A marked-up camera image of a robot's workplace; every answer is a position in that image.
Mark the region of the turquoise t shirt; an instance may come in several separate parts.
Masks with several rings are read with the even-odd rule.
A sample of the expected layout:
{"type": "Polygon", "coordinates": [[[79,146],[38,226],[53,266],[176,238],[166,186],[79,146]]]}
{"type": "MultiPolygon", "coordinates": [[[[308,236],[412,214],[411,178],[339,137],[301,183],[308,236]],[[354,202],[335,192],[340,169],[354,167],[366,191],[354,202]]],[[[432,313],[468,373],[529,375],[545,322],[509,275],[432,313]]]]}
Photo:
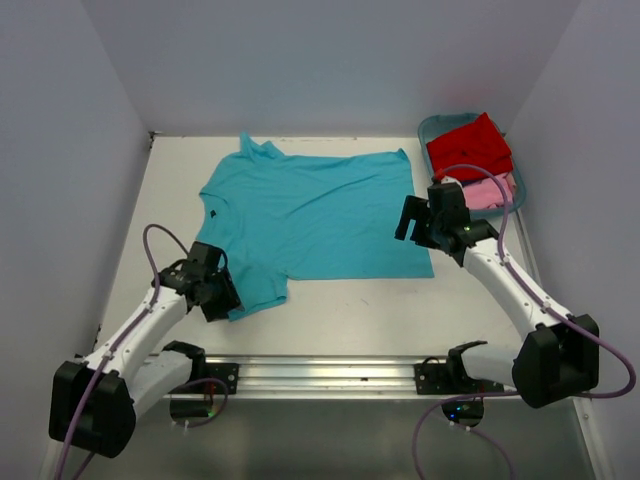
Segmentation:
{"type": "Polygon", "coordinates": [[[433,277],[428,252],[394,237],[413,192],[402,149],[288,155],[241,134],[199,192],[197,239],[226,252],[242,302],[230,320],[284,304],[291,280],[433,277]]]}

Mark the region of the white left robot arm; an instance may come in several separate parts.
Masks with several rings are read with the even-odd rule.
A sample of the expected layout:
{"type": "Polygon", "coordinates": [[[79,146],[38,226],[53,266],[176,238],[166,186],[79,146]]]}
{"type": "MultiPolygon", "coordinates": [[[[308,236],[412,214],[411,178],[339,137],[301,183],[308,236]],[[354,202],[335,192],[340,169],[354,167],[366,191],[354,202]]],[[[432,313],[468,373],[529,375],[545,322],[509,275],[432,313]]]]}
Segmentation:
{"type": "Polygon", "coordinates": [[[64,362],[55,372],[49,436],[107,458],[118,456],[137,421],[174,390],[202,392],[207,383],[231,393],[214,376],[204,350],[164,336],[188,313],[199,309],[209,322],[222,320],[241,301],[226,253],[195,242],[187,256],[161,270],[131,317],[90,355],[64,362]]]}

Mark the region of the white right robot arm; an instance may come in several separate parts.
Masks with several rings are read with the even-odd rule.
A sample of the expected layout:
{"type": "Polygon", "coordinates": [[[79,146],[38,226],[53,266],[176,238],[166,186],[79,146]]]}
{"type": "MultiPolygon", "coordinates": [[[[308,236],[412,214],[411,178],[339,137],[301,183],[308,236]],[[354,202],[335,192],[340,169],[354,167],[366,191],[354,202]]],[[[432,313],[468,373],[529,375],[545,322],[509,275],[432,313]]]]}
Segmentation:
{"type": "Polygon", "coordinates": [[[458,185],[437,183],[427,198],[406,197],[395,237],[451,257],[485,287],[522,339],[517,349],[486,341],[451,348],[445,363],[451,389],[474,393],[481,383],[495,382],[541,408],[597,386],[597,323],[548,296],[506,250],[498,231],[485,219],[472,219],[458,185]]]}

